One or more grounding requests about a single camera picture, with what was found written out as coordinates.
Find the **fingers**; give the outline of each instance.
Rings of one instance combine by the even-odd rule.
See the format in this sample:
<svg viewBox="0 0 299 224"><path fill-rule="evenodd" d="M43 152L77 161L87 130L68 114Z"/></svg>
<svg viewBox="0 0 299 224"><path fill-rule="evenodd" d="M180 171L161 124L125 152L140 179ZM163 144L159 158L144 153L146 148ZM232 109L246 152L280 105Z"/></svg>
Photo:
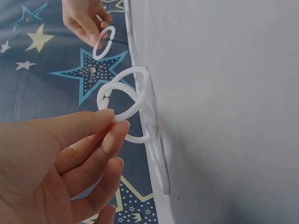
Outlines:
<svg viewBox="0 0 299 224"><path fill-rule="evenodd" d="M106 206L99 213L98 219L95 224L113 224L115 216L115 207L112 205Z"/></svg>
<svg viewBox="0 0 299 224"><path fill-rule="evenodd" d="M87 197L71 202L75 223L99 213L109 203L119 187L122 169L122 159L111 159L107 164L101 181L92 192Z"/></svg>
<svg viewBox="0 0 299 224"><path fill-rule="evenodd" d="M89 37L90 44L95 45L100 36L100 32L95 21L92 20L87 13L82 13L82 15L76 16L75 20Z"/></svg>
<svg viewBox="0 0 299 224"><path fill-rule="evenodd" d="M114 111L77 112L49 119L30 121L64 149L81 139L103 131L112 122Z"/></svg>
<svg viewBox="0 0 299 224"><path fill-rule="evenodd" d="M62 150L55 163L58 173L62 175L83 164L113 126L111 123L104 131L88 136Z"/></svg>
<svg viewBox="0 0 299 224"><path fill-rule="evenodd" d="M101 178L107 163L119 153L128 129L127 122L115 124L104 137L102 144L82 165L61 176L70 197L83 192Z"/></svg>
<svg viewBox="0 0 299 224"><path fill-rule="evenodd" d="M103 5L102 5L101 10L99 11L98 15L103 21L106 21L106 22L112 21L112 15L110 15L106 12Z"/></svg>

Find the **bedsheet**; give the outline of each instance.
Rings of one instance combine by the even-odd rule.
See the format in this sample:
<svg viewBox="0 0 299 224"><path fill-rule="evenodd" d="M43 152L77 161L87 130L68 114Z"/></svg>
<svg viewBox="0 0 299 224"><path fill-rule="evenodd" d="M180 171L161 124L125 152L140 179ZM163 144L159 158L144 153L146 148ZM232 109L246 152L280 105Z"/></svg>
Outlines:
<svg viewBox="0 0 299 224"><path fill-rule="evenodd" d="M62 21L60 0L0 2L0 122L96 111L98 89L131 67L123 0L103 0L116 28L105 58L94 60L92 47ZM122 82L134 87L133 75ZM114 91L110 107L120 113L133 101ZM129 133L142 135L139 115L129 119ZM145 147L125 141L119 155L125 161L121 184L111 201L115 223L157 224ZM93 187L82 194L87 195ZM96 216L82 223L93 224Z"/></svg>

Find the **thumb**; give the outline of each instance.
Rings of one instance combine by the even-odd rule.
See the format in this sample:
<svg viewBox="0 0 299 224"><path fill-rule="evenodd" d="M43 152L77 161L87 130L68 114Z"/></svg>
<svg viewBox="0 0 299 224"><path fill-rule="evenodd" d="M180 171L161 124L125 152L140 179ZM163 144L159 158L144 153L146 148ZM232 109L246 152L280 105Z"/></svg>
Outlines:
<svg viewBox="0 0 299 224"><path fill-rule="evenodd" d="M97 112L77 112L49 119L36 119L32 122L48 133L60 150L80 141L81 139L105 130L114 118L111 109Z"/></svg>
<svg viewBox="0 0 299 224"><path fill-rule="evenodd" d="M93 46L98 41L100 37L99 28L95 21L87 13L77 14L75 21L82 27L86 32L86 35L89 37L89 43Z"/></svg>

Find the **gray fabric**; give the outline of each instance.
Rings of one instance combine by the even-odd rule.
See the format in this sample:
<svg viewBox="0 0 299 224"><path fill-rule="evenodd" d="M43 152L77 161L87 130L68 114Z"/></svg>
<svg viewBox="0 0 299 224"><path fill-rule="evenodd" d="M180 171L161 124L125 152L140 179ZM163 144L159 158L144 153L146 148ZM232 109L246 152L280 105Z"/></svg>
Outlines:
<svg viewBox="0 0 299 224"><path fill-rule="evenodd" d="M176 223L297 224L299 2L142 2L135 58L173 140Z"/></svg>

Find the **star pattern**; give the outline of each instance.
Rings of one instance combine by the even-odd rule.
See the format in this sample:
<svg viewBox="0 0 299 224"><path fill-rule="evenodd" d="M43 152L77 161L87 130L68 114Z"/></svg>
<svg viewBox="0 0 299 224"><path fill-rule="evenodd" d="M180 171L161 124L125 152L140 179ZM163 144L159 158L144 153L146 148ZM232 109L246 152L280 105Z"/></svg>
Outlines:
<svg viewBox="0 0 299 224"><path fill-rule="evenodd" d="M34 22L43 20L38 15L46 8L48 3L43 4L41 7L36 9L35 11L29 11L25 6L23 6L23 14L20 20L13 24L13 31L17 29L17 27L23 23Z"/></svg>
<svg viewBox="0 0 299 224"><path fill-rule="evenodd" d="M38 52L41 52L46 42L51 40L54 36L43 33L43 27L41 25L36 33L28 33L28 36L32 39L32 44L26 49L26 51L36 48Z"/></svg>
<svg viewBox="0 0 299 224"><path fill-rule="evenodd" d="M7 51L8 49L10 49L10 46L8 44L8 41L6 41L5 44L2 44L1 45L1 50L0 50L0 53L3 54L5 51Z"/></svg>
<svg viewBox="0 0 299 224"><path fill-rule="evenodd" d="M123 0L102 0L107 13L124 13Z"/></svg>
<svg viewBox="0 0 299 224"><path fill-rule="evenodd" d="M138 199L136 195L124 184L120 184L123 210L115 214L116 224L158 224L154 199L145 202Z"/></svg>
<svg viewBox="0 0 299 224"><path fill-rule="evenodd" d="M81 49L79 67L52 72L51 74L79 80L79 105L81 105L100 84L110 82L111 78L117 75L114 68L123 60L126 54L127 51L113 57L94 60L89 52Z"/></svg>
<svg viewBox="0 0 299 224"><path fill-rule="evenodd" d="M26 62L17 62L17 65L18 65L18 67L15 69L16 71L20 70L20 69L29 70L30 66L36 65L36 63L30 63L30 61L26 61Z"/></svg>

